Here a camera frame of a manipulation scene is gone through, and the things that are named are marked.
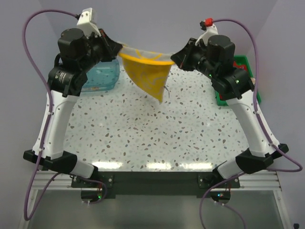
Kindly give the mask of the yellow grey patterned towel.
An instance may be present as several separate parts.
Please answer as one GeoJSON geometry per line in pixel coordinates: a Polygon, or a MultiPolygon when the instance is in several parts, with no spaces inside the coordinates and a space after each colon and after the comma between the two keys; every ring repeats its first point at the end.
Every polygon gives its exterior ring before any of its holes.
{"type": "Polygon", "coordinates": [[[172,52],[160,53],[144,51],[122,45],[119,56],[131,81],[144,92],[163,102],[163,94],[171,66],[172,52]]]}

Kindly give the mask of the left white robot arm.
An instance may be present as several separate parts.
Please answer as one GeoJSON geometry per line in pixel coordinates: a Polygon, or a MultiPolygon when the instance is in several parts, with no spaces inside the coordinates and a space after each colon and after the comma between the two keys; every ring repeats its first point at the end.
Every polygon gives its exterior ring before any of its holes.
{"type": "Polygon", "coordinates": [[[103,29],[98,32],[89,37],[76,28],[61,33],[60,52],[48,75],[51,97],[47,100],[43,125],[33,148],[23,154],[25,160],[48,170],[82,177],[88,187],[98,184],[97,167],[65,151],[63,145],[71,112],[88,80],[87,72],[99,62],[111,62],[122,49],[103,29]]]}

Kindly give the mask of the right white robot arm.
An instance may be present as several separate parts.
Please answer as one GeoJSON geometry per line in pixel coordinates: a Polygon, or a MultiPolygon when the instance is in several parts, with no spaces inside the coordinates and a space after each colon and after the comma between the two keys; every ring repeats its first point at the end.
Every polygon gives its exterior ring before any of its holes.
{"type": "Polygon", "coordinates": [[[252,174],[267,169],[281,157],[279,149],[287,153],[289,148],[273,136],[271,140],[263,133],[257,120],[254,103],[254,84],[246,70],[234,67],[235,44],[224,35],[211,36],[207,44],[195,44],[190,38],[183,49],[171,56],[171,60],[184,71],[194,71],[207,76],[212,87],[233,110],[246,136],[249,147],[234,159],[225,161],[213,170],[212,181],[224,187],[229,178],[240,174],[252,174]]]}

